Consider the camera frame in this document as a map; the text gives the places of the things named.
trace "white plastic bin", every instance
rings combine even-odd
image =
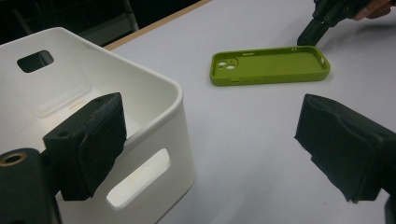
[[[42,50],[53,62],[23,72],[19,59]],[[191,187],[191,145],[175,81],[62,28],[0,46],[0,67],[1,153],[42,151],[42,137],[91,99],[121,93],[125,148],[93,198],[64,202],[57,195],[64,223],[154,223]]]

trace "bin handle cutout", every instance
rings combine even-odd
[[[52,55],[50,55],[47,50],[41,50],[37,53],[19,59],[17,64],[23,72],[33,73],[38,69],[52,64],[53,61]]]
[[[160,177],[169,168],[170,164],[166,148],[159,150],[114,187],[107,194],[107,201],[114,209],[121,210]]]

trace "black clamp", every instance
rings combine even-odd
[[[92,197],[123,151],[125,118],[119,93],[98,97],[43,138],[46,150],[0,155],[1,223],[62,223],[54,196]]]
[[[334,100],[307,94],[295,138],[347,201],[389,193],[387,223],[396,223],[396,133]]]

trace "phone case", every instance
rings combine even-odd
[[[213,56],[210,79],[216,86],[320,81],[330,68],[311,46],[229,51]]]

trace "white table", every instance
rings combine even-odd
[[[216,87],[209,79],[217,52],[295,46],[314,6],[212,0],[113,50],[184,89],[196,180],[159,223],[385,223],[385,191],[348,203],[293,137],[306,93],[396,132],[395,12],[330,29],[318,43],[332,65],[323,81]]]

